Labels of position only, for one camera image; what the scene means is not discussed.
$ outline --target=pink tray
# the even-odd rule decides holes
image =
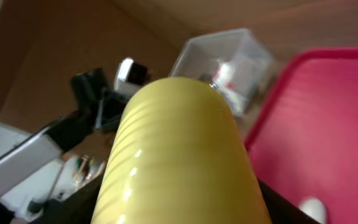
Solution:
[[[245,145],[257,176],[292,204],[314,196],[329,223],[358,224],[358,49],[292,61]]]

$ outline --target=yellow cup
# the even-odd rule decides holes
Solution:
[[[271,223],[234,118],[215,90],[166,78],[130,100],[92,223]]]

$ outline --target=clear plastic container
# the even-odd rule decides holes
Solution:
[[[248,29],[236,29],[190,39],[170,76],[209,83],[240,116],[266,73],[272,56]]]

